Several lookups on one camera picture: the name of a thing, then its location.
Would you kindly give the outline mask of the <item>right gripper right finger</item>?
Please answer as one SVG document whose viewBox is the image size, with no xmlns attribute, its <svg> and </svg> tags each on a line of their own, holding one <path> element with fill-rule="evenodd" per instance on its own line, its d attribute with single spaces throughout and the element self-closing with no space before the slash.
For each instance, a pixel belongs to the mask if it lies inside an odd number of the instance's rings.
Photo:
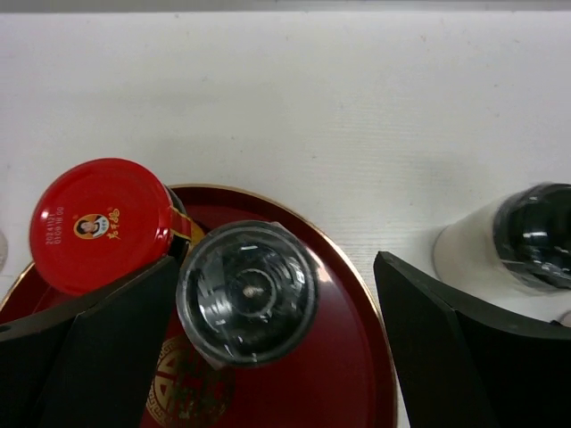
<svg viewBox="0 0 571 428">
<path fill-rule="evenodd" d="M 378 299 L 413 427 L 568 427 L 570 330 L 443 284 L 388 251 Z"/>
</svg>

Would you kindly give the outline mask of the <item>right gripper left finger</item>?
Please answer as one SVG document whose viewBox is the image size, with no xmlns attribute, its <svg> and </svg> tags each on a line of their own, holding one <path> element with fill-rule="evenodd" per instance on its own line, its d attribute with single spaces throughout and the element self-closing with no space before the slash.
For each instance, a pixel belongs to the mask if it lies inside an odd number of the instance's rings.
<svg viewBox="0 0 571 428">
<path fill-rule="evenodd" d="M 3 427 L 137 427 L 174 307 L 178 263 L 1 325 Z"/>
</svg>

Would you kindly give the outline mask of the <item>red lid chili sauce jar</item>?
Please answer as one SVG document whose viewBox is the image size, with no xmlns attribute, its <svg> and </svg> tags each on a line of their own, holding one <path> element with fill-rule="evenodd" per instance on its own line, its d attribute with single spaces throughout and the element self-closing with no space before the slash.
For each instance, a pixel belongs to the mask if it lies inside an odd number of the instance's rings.
<svg viewBox="0 0 571 428">
<path fill-rule="evenodd" d="M 173 190 L 146 167 L 119 158 L 90 160 L 57 177 L 29 225 L 37 272 L 72 296 L 164 256 L 182 262 L 204 236 Z"/>
</svg>

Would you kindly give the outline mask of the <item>clear lid white shaker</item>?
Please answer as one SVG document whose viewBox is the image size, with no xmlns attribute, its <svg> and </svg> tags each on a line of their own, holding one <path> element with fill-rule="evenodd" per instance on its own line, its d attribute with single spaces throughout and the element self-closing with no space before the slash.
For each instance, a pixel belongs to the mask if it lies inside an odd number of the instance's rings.
<svg viewBox="0 0 571 428">
<path fill-rule="evenodd" d="M 180 270 L 176 307 L 206 361 L 264 366 L 292 352 L 319 305 L 308 247 L 278 222 L 242 220 L 211 230 Z"/>
</svg>

